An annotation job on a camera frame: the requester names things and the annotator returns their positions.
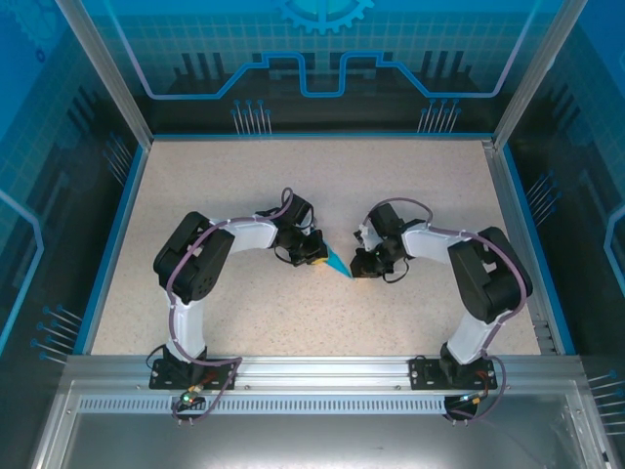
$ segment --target glass panel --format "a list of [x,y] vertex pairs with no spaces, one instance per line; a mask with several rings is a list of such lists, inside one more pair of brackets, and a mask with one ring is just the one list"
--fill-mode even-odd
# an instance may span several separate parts
[[156,133],[491,132],[561,0],[88,0]]
[[[544,256],[608,432],[625,454],[625,4],[588,2],[513,134]],[[618,376],[610,376],[616,370]]]
[[0,64],[0,454],[27,467],[137,142],[53,1],[0,3]]

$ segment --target aluminum frame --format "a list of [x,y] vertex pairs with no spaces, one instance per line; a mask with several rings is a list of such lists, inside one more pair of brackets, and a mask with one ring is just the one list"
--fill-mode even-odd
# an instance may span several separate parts
[[568,34],[577,23],[579,15],[586,6],[588,0],[562,0],[562,6],[556,13],[547,34],[545,34],[538,51],[529,64],[523,76],[519,88],[515,91],[508,107],[501,116],[497,128],[495,129],[495,148],[502,149],[517,124],[529,102],[534,97],[536,90],[543,81],[543,78],[552,67],[558,52],[562,48]]
[[501,213],[506,223],[508,237],[515,246],[529,276],[534,284],[534,292],[527,299],[527,307],[535,326],[536,338],[543,355],[566,354],[569,345],[568,330],[558,325],[554,305],[552,304],[538,257],[532,246],[531,237],[521,209],[520,195],[515,190],[512,173],[504,157],[492,143],[484,144],[484,153],[492,177],[495,192],[501,206]]
[[[407,365],[409,359],[245,358],[235,388],[228,392],[228,396],[231,399],[272,396],[274,399],[286,400],[298,395],[350,395],[377,396],[383,400],[397,396],[462,394],[461,391],[411,391]],[[604,467],[601,445],[604,436],[593,420],[596,408],[580,358],[506,356],[502,360],[508,375],[507,395],[566,396],[570,414],[574,416],[579,450],[587,467]],[[83,397],[123,395],[149,399],[155,395],[179,394],[177,391],[149,390],[146,385],[148,377],[144,357],[69,357],[32,467],[49,469],[62,466]]]
[[139,145],[149,150],[152,133],[85,7],[80,0],[56,2]]

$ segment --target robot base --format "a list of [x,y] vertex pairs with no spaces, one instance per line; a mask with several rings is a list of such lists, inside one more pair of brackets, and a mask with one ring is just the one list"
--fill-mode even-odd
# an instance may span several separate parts
[[[197,357],[206,360],[206,349]],[[152,373],[149,378],[149,389],[185,390],[189,387],[202,383],[204,390],[221,390],[231,373],[233,365],[202,366],[194,363],[181,362],[171,355],[167,348],[163,349],[163,358],[154,361]],[[232,379],[227,389],[234,389]]]

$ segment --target blue object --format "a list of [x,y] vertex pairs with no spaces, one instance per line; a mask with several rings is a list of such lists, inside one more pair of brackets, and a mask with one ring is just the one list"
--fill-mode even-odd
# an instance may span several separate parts
[[350,268],[345,265],[345,263],[336,254],[336,252],[334,252],[332,250],[332,248],[330,247],[330,245],[327,242],[325,243],[325,245],[328,248],[328,260],[325,261],[325,263],[328,266],[330,266],[332,269],[334,269],[335,271],[338,271],[341,274],[343,274],[345,277],[353,278],[352,277],[352,271],[350,270]]

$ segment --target black servo bracket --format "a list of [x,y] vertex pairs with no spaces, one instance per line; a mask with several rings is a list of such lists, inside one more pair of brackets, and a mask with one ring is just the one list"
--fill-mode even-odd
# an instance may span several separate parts
[[[203,362],[216,362],[206,360],[206,349],[197,357]],[[152,373],[149,376],[149,389],[186,390],[191,386],[202,384],[205,390],[221,390],[224,383],[234,369],[233,364],[221,366],[203,366],[200,364],[182,362],[174,357],[166,347],[163,348],[163,358],[157,359],[151,366]],[[231,380],[226,389],[234,389],[236,376]]]
[[478,376],[479,371],[488,376],[488,389],[497,389],[497,376],[491,360],[479,359],[462,365],[462,372],[453,380],[443,371],[440,359],[417,356],[408,361],[408,376],[413,391],[480,391],[484,388],[484,382]]
[[[228,379],[232,371],[232,366],[225,364],[222,366],[203,366],[199,373],[200,379],[195,382],[181,375],[164,359],[157,359],[152,365],[152,373],[149,377],[149,389],[165,389],[165,390],[185,390],[197,384],[204,382],[204,390],[219,391],[224,387],[224,383]],[[226,389],[234,389],[234,377]]]

